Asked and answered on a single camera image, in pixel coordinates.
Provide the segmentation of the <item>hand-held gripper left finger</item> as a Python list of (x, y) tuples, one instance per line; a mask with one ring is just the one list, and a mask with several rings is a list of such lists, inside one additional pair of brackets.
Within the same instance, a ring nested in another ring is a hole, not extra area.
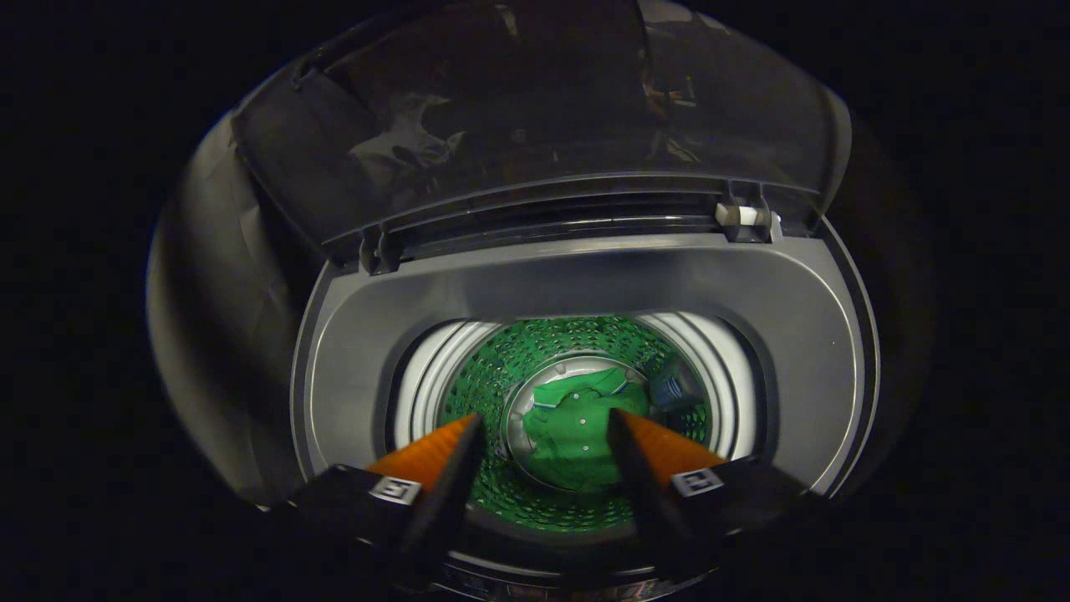
[(432, 578), (467, 516), (485, 452), (470, 414), (364, 468), (328, 466), (272, 515), (314, 559), (360, 578)]

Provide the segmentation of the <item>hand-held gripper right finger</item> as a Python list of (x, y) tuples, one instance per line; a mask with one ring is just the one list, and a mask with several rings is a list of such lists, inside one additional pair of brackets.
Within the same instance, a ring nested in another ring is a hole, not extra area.
[(607, 442), (660, 575), (769, 561), (830, 501), (756, 456), (727, 460), (645, 416), (610, 411)]

